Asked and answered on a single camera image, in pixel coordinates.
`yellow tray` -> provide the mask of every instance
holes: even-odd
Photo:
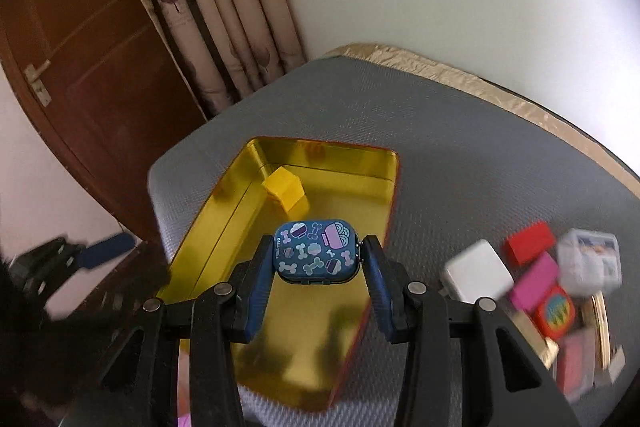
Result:
[[[287,215],[262,182],[284,166],[300,177],[305,199]],[[398,157],[390,150],[287,138],[249,141],[191,225],[159,296],[194,298],[250,259],[263,234],[287,221],[344,219],[358,237],[384,241]],[[348,283],[303,286],[277,275],[258,335],[234,344],[239,383],[290,407],[324,410],[337,396],[351,350],[369,316],[362,272]]]

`door handle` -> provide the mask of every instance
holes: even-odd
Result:
[[[24,68],[24,76],[27,77],[27,82],[33,89],[38,101],[42,104],[42,107],[47,107],[49,102],[51,102],[51,95],[47,88],[44,87],[42,80],[40,79],[40,75],[51,65],[51,61],[49,59],[45,60],[42,65],[36,69],[33,64],[28,64],[26,68]]]

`gold fabric trim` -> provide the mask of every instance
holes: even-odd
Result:
[[[576,148],[605,169],[620,183],[640,198],[640,181],[617,162],[601,145],[580,133],[571,125],[549,114],[532,102],[492,86],[474,74],[452,68],[440,62],[420,57],[407,50],[384,44],[356,43],[336,48],[325,57],[349,57],[366,60],[379,66],[393,68],[422,78],[434,80],[445,86],[472,94],[503,108],[548,131]]]

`clear plastic container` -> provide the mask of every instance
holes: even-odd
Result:
[[[570,402],[593,388],[596,367],[596,330],[582,328],[559,342],[556,382]]]
[[[622,284],[615,235],[571,229],[558,241],[559,283],[571,296],[605,295]]]

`pile of small objects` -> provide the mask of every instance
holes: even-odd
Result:
[[[625,353],[610,347],[604,295],[622,284],[616,236],[571,229],[556,242],[539,221],[510,235],[503,252],[514,270],[524,271],[517,282],[483,239],[445,265],[443,293],[468,303],[505,297],[501,304],[567,400],[615,382]]]

